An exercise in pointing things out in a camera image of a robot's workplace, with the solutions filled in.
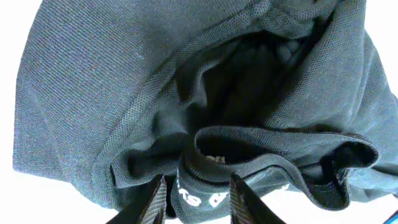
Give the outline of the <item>black t-shirt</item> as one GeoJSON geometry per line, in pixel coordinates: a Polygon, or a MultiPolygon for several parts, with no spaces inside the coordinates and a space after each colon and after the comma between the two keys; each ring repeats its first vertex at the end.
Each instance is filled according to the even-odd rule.
{"type": "Polygon", "coordinates": [[[228,215],[229,180],[315,206],[397,194],[397,97],[365,1],[43,1],[16,80],[15,171],[123,211],[228,215]]]}

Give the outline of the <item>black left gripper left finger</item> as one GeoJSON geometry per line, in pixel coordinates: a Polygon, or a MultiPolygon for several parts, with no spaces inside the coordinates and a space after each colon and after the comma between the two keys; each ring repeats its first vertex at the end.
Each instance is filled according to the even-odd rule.
{"type": "Polygon", "coordinates": [[[156,175],[144,187],[138,199],[122,209],[106,224],[164,224],[166,221],[167,183],[163,175],[156,175]]]}

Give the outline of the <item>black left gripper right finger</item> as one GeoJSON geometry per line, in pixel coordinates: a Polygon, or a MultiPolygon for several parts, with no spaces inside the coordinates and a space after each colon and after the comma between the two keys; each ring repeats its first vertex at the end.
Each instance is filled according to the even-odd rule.
{"type": "Polygon", "coordinates": [[[231,224],[285,224],[237,174],[230,178],[229,197],[231,224]]]}

